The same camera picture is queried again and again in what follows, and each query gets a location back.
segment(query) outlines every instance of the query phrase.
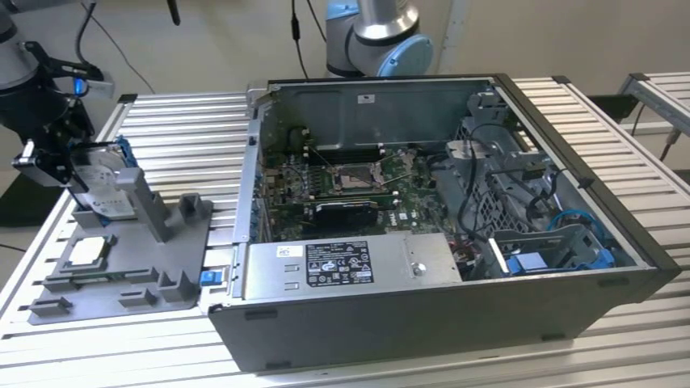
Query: black cable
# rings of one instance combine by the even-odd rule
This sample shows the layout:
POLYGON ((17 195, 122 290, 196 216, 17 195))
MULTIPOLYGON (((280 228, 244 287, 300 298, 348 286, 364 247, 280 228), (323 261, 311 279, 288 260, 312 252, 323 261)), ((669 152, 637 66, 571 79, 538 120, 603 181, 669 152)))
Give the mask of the black cable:
POLYGON ((542 200, 546 203, 551 199, 551 197, 555 195, 555 193, 557 193, 557 181, 558 181, 558 177, 563 173, 563 170, 558 170, 551 175, 551 189, 549 190, 549 193, 545 196, 535 196, 531 199, 531 201, 527 204, 527 206, 525 207, 525 215, 527 216, 527 221, 529 222, 531 222, 533 211, 537 210, 537 202, 539 202, 539 200, 542 200))
POLYGON ((633 130, 630 131, 630 136, 633 137, 635 137, 637 123, 639 123, 639 117, 642 116, 642 111, 645 110, 646 106, 647 105, 642 105, 639 112, 637 113, 635 124, 633 124, 633 130))
POLYGON ((87 15, 84 16, 84 20, 81 21, 81 26, 79 26, 79 31, 76 32, 76 39, 75 39, 75 53, 76 57, 79 58, 79 62, 81 62, 84 65, 91 65, 91 63, 84 59, 84 56, 81 55, 81 38, 84 37, 84 31, 87 30, 88 20, 91 20, 93 15, 93 9, 96 8, 96 2, 91 2, 88 4, 88 8, 81 4, 81 8, 87 10, 87 15))
POLYGON ((304 74, 304 79, 310 79, 310 76, 306 73, 304 61, 302 60, 300 21, 298 20, 298 14, 295 13, 295 0, 291 1, 291 4, 292 4, 292 19, 290 20, 290 26, 292 28, 292 40, 295 41, 295 47, 298 49, 298 58, 300 59, 302 73, 304 74))
POLYGON ((302 194, 304 194, 304 190, 306 190, 306 180, 304 180, 304 177, 302 176, 300 171, 296 168, 294 168, 292 166, 286 166, 286 168, 292 170, 295 172, 295 174, 298 175, 298 177, 300 178, 300 181, 302 181, 300 194, 296 194, 296 196, 300 196, 302 194))
POLYGON ((319 18, 316 17, 316 12, 314 12, 314 6, 311 6, 311 0, 306 0, 306 3, 310 5, 311 17, 314 18, 314 23, 316 23, 316 27, 319 27, 319 33, 322 34, 323 43, 326 43, 326 34, 323 33, 322 24, 319 23, 319 18))
POLYGON ((146 83, 147 85, 147 88, 151 90, 151 93, 155 94, 155 89, 154 87, 151 86, 151 84, 148 83, 147 81, 147 78, 143 77, 143 75, 139 73, 139 71, 135 69, 135 67, 132 66, 132 63, 130 63, 130 59, 127 59, 127 55, 126 53, 122 51, 122 48, 120 48, 120 45, 118 44, 118 42, 115 41, 112 35, 110 34, 108 30, 106 29, 104 25, 99 22, 99 20, 96 19, 96 16, 95 15, 91 15, 91 19, 93 19, 93 22, 98 24, 98 26, 100 27, 100 30, 104 32, 106 36, 108 37, 110 41, 112 42, 115 48, 118 49, 118 51, 120 52, 120 55, 122 55, 122 59, 126 61, 126 64, 127 64, 127 67, 130 67, 130 69, 132 70, 132 72, 138 75, 139 79, 142 79, 143 83, 146 83))
POLYGON ((477 129, 486 127, 489 125, 493 126, 497 124, 485 123, 485 124, 478 125, 470 131, 469 136, 467 136, 467 142, 469 142, 469 146, 470 146, 470 156, 471 156, 470 177, 469 177, 469 182, 467 182, 467 188, 465 190, 463 202, 461 204, 461 209, 458 210, 458 224, 461 226, 461 229, 465 231, 465 233, 467 233, 467 236, 470 238, 474 238, 475 240, 481 240, 483 243, 486 243, 489 240, 465 225, 463 215, 465 215, 465 210, 467 209, 467 204, 470 202, 470 197, 473 196, 474 181, 477 180, 477 164, 478 164, 477 162, 478 161, 477 161, 477 153, 474 152, 474 146, 473 146, 474 132, 477 131, 477 129))
POLYGON ((670 146, 673 146, 673 144, 666 144, 665 150, 661 151, 659 161, 662 161, 662 162, 665 161, 666 155, 669 154, 670 146))
POLYGON ((11 249, 12 251, 25 252, 25 249, 21 249, 21 248, 17 248, 17 247, 12 247, 11 245, 7 245, 7 244, 0 244, 0 247, 11 249))

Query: power supply label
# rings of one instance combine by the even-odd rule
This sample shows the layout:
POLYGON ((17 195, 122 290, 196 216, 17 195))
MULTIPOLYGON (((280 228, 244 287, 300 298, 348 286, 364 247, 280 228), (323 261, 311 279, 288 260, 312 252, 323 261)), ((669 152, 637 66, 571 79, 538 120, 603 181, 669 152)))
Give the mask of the power supply label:
POLYGON ((311 287, 374 283, 366 241, 306 246, 306 282, 311 287))

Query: slotted metal table surface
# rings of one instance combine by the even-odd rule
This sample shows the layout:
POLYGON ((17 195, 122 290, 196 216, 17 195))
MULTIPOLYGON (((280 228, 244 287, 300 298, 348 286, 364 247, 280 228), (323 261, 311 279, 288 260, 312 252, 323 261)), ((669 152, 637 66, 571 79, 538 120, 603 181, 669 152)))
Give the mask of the slotted metal table surface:
POLYGON ((690 73, 630 74, 619 90, 690 136, 690 73))
MULTIPOLYGON (((533 78, 518 85, 687 270, 687 185, 570 84, 533 78)), ((232 257, 244 109, 242 94, 140 96, 118 106, 100 135, 127 135, 167 200, 199 192, 215 201, 207 267, 232 257)), ((573 341, 292 373, 242 373, 199 309, 33 327, 25 307, 71 236, 71 207, 63 195, 0 294, 0 385, 690 386, 689 271, 643 303, 614 308, 573 341)))

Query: blue clip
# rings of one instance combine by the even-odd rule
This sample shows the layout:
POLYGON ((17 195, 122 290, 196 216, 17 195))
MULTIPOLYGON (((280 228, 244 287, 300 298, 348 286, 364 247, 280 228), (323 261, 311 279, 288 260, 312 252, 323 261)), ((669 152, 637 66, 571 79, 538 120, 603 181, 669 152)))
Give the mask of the blue clip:
POLYGON ((202 287, 207 285, 222 285, 223 273, 220 271, 203 271, 199 278, 199 284, 202 287))
POLYGON ((124 138, 124 136, 120 135, 115 138, 115 144, 120 146, 122 153, 126 156, 126 166, 139 167, 138 159, 134 157, 132 146, 130 145, 130 141, 124 138))

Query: wire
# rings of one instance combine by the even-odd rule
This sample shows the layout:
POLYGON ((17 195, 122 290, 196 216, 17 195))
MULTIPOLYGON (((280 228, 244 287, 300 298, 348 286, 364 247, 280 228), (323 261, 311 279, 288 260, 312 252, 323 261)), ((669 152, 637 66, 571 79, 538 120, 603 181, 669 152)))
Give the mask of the wire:
MULTIPOLYGON (((84 10, 88 11, 87 7, 84 6, 84 4, 81 4, 81 8, 84 8, 84 10)), ((127 55, 124 53, 124 51, 122 51, 122 48, 120 48, 120 45, 118 44, 118 42, 115 41, 115 38, 112 37, 112 35, 110 34, 108 30, 106 29, 104 25, 99 22, 99 20, 96 19, 96 16, 95 15, 91 15, 91 19, 93 20, 93 22, 98 24, 98 26, 100 27, 100 30, 104 32, 106 36, 108 37, 110 41, 112 42, 115 48, 118 49, 118 51, 120 52, 120 55, 122 55, 122 59, 126 61, 126 64, 127 64, 127 67, 130 67, 130 69, 132 70, 132 72, 138 75, 139 79, 142 79, 143 83, 146 83, 147 85, 147 88, 151 90, 151 93, 155 94, 155 89, 154 87, 151 86, 151 84, 148 83, 147 81, 147 78, 143 77, 142 73, 139 73, 139 71, 135 69, 135 67, 132 66, 132 63, 130 63, 130 59, 127 59, 127 55)))
POLYGON ((316 12, 314 12, 314 6, 311 6, 311 0, 306 0, 306 3, 310 6, 311 17, 314 18, 314 23, 316 23, 316 27, 319 28, 319 33, 322 34, 323 43, 326 43, 326 34, 323 33, 322 24, 319 23, 319 18, 316 17, 316 12))
POLYGON ((310 76, 306 73, 304 60, 302 59, 300 42, 298 40, 295 41, 295 47, 298 49, 298 58, 300 59, 300 68, 302 68, 302 73, 304 74, 304 79, 310 79, 310 76))
POLYGON ((300 59, 302 73, 304 74, 304 79, 310 79, 310 76, 306 73, 304 60, 302 59, 300 21, 298 20, 298 14, 295 13, 295 0, 291 1, 291 4, 292 4, 292 19, 290 20, 290 26, 292 28, 292 40, 295 41, 295 47, 298 49, 298 58, 300 59))
POLYGON ((557 181, 558 181, 558 177, 563 173, 563 170, 558 170, 553 174, 553 177, 551 177, 551 189, 549 190, 549 193, 545 196, 535 196, 531 199, 531 201, 527 204, 527 206, 525 207, 525 215, 527 216, 527 221, 531 222, 531 214, 533 214, 533 211, 537 210, 537 202, 539 202, 539 200, 549 201, 551 199, 551 197, 555 195, 555 193, 557 193, 557 181))
POLYGON ((637 123, 639 123, 639 117, 642 116, 642 111, 645 110, 646 106, 647 105, 642 105, 639 112, 637 113, 635 124, 633 124, 633 130, 630 131, 630 136, 633 137, 635 137, 637 123))
POLYGON ((17 252, 25 252, 25 249, 12 247, 11 245, 7 245, 7 244, 0 244, 0 248, 7 248, 7 249, 11 249, 12 251, 17 251, 17 252))
POLYGON ((296 196, 302 196, 302 194, 304 194, 304 190, 306 190, 306 181, 304 181, 304 177, 302 176, 302 173, 300 171, 294 168, 292 166, 286 166, 286 168, 288 168, 290 170, 292 170, 295 172, 295 174, 298 175, 298 177, 300 178, 300 181, 302 181, 302 187, 300 187, 300 194, 298 194, 296 196))
POLYGON ((84 56, 81 55, 81 38, 84 37, 84 31, 87 30, 88 21, 92 18, 93 15, 93 9, 96 8, 96 2, 92 1, 91 4, 88 4, 88 8, 81 4, 81 8, 87 10, 87 15, 84 16, 84 20, 81 21, 81 26, 79 26, 79 31, 76 32, 76 38, 75 38, 75 54, 79 58, 79 62, 81 62, 84 65, 91 65, 91 63, 84 59, 84 56))
POLYGON ((489 125, 493 126, 493 125, 498 125, 498 124, 490 124, 490 123, 479 124, 477 127, 474 127, 474 129, 469 133, 467 142, 469 142, 469 146, 470 146, 470 156, 471 156, 470 177, 469 177, 469 182, 467 182, 467 188, 465 189, 463 202, 461 204, 461 209, 458 210, 458 224, 461 226, 461 229, 465 231, 465 233, 467 233, 467 236, 470 236, 471 238, 474 238, 477 240, 481 240, 483 243, 486 243, 489 240, 465 225, 463 216, 465 216, 465 210, 467 209, 467 204, 470 202, 470 197, 473 196, 474 181, 477 180, 477 153, 474 152, 474 146, 473 146, 474 132, 477 131, 477 129, 486 127, 489 125))
POLYGON ((598 232, 599 232, 599 241, 602 242, 605 239, 606 239, 606 232, 605 232, 605 228, 603 228, 603 225, 602 223, 599 222, 599 220, 597 218, 594 218, 591 216, 590 213, 582 211, 582 210, 578 210, 578 209, 571 209, 571 210, 565 210, 563 212, 561 212, 559 214, 557 214, 557 217, 554 217, 551 219, 551 222, 549 222, 549 226, 547 226, 547 230, 551 230, 554 228, 554 226, 557 225, 557 222, 558 220, 565 217, 565 216, 570 216, 570 215, 578 215, 583 218, 586 218, 587 220, 590 220, 590 222, 594 224, 594 226, 597 227, 598 229, 598 232))
POLYGON ((666 159, 666 155, 669 154, 670 146, 673 146, 673 144, 666 144, 663 151, 661 151, 661 156, 659 156, 661 162, 663 162, 666 159))

